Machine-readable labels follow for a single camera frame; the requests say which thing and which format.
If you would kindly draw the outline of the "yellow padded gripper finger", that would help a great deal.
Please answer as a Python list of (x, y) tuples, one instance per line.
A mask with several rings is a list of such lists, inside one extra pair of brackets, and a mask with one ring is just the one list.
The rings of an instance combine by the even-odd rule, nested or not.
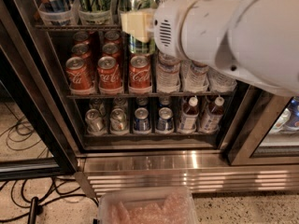
[(140, 42), (148, 43), (154, 37), (152, 8), (129, 11), (121, 14), (122, 30)]

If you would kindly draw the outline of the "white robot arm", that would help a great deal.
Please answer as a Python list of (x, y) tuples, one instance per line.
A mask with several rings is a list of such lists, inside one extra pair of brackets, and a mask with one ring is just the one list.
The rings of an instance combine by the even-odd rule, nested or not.
[(122, 30), (181, 60), (280, 96), (299, 94), (299, 0), (166, 0)]

